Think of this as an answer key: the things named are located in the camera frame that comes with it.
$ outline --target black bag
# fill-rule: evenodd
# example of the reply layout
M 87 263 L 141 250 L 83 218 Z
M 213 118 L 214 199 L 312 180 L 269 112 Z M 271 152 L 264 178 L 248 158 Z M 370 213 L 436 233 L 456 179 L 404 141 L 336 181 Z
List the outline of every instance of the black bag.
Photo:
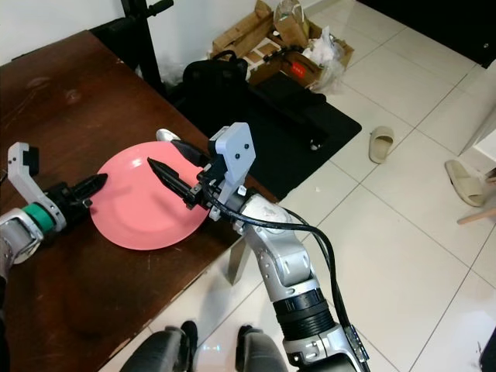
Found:
M 178 109 L 207 136 L 239 118 L 246 97 L 248 63 L 231 50 L 189 64 L 183 73 L 184 102 Z

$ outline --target cardboard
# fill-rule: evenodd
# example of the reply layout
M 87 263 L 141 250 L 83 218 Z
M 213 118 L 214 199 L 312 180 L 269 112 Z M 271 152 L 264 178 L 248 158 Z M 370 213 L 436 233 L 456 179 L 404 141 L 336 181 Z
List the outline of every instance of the cardboard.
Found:
M 213 41 L 212 55 L 232 50 L 244 57 L 270 32 L 273 24 L 270 6 L 258 0 L 255 10 Z
M 305 35 L 304 28 L 293 15 L 290 15 L 274 24 L 281 35 L 281 39 L 288 46 L 300 46 L 306 48 L 308 45 L 308 34 Z
M 252 50 L 251 52 L 249 52 L 245 58 L 248 58 L 251 62 L 253 62 L 254 64 L 257 63 L 257 62 L 260 62 L 262 60 L 262 56 L 259 55 L 257 52 L 255 52 L 254 50 Z
M 322 29 L 319 26 L 317 26 L 316 24 L 314 24 L 313 22 L 310 22 L 309 25 L 310 25 L 309 32 L 308 32 L 309 38 L 310 39 L 318 39 L 322 35 Z M 269 37 L 269 39 L 271 39 L 272 41 L 274 41 L 275 43 L 279 44 L 282 47 L 285 47 L 285 46 L 289 47 L 290 46 L 289 44 L 286 44 L 280 36 L 275 36 L 273 33 L 270 33 L 268 35 L 268 37 Z M 345 40 L 337 39 L 336 42 L 344 50 L 344 55 L 341 57 L 339 62 L 341 62 L 341 64 L 346 69 L 348 67 L 348 64 L 350 63 L 351 56 L 353 54 L 354 49 L 351 46 L 349 46 L 348 44 L 346 44 Z
M 304 88 L 308 88 L 318 81 L 322 74 L 322 68 L 302 54 L 291 51 L 273 58 L 252 71 L 250 84 L 257 85 L 278 71 L 284 72 Z
M 257 48 L 263 55 L 264 57 L 269 55 L 269 54 L 272 54 L 273 52 L 275 52 L 276 50 L 279 50 L 280 48 L 277 48 L 276 46 L 274 46 L 273 44 L 270 44 L 270 43 L 267 43 L 263 46 L 261 46 L 260 48 Z

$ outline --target plastic bag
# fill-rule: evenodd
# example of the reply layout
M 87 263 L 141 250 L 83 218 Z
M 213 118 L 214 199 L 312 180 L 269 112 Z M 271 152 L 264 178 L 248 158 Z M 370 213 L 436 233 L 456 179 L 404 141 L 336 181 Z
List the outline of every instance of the plastic bag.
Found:
M 294 19 L 296 19 L 298 24 L 302 27 L 303 32 L 308 38 L 308 34 L 310 33 L 310 24 L 298 0 L 282 0 L 279 2 L 276 10 L 274 11 L 274 23 L 278 23 L 289 16 L 294 16 Z
M 303 55 L 323 69 L 319 80 L 311 86 L 311 89 L 313 91 L 324 89 L 336 91 L 344 73 L 344 66 L 340 62 L 344 56 L 344 50 L 334 41 L 334 36 L 330 33 L 328 26 L 322 30 L 319 39 L 310 41 Z
M 158 59 L 158 72 L 160 74 L 160 79 L 165 84 L 166 88 L 172 88 L 183 81 L 183 72 L 186 68 L 183 64 L 178 64 L 173 62 L 169 58 Z M 143 78 L 140 66 L 135 70 L 136 74 Z

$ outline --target pink plate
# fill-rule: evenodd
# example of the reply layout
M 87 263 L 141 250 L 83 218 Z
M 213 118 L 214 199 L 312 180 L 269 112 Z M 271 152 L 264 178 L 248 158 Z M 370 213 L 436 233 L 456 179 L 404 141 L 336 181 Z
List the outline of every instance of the pink plate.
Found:
M 159 160 L 190 185 L 201 168 L 185 160 L 167 142 L 141 143 L 107 161 L 99 173 L 108 179 L 91 200 L 91 217 L 98 231 L 111 242 L 131 250 L 156 250 L 192 234 L 208 211 L 191 211 L 175 193 L 163 186 L 146 159 Z

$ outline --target gray pants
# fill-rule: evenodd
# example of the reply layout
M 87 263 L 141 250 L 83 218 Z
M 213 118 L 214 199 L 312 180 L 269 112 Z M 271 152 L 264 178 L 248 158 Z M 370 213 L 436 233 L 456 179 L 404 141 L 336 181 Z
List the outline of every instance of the gray pants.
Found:
M 279 349 L 272 339 L 258 329 L 245 336 L 242 372 L 288 372 Z
M 184 332 L 167 327 L 146 339 L 122 367 L 121 372 L 179 372 L 186 368 L 181 359 Z M 251 329 L 243 337 L 242 372 L 288 372 L 274 341 L 259 329 Z

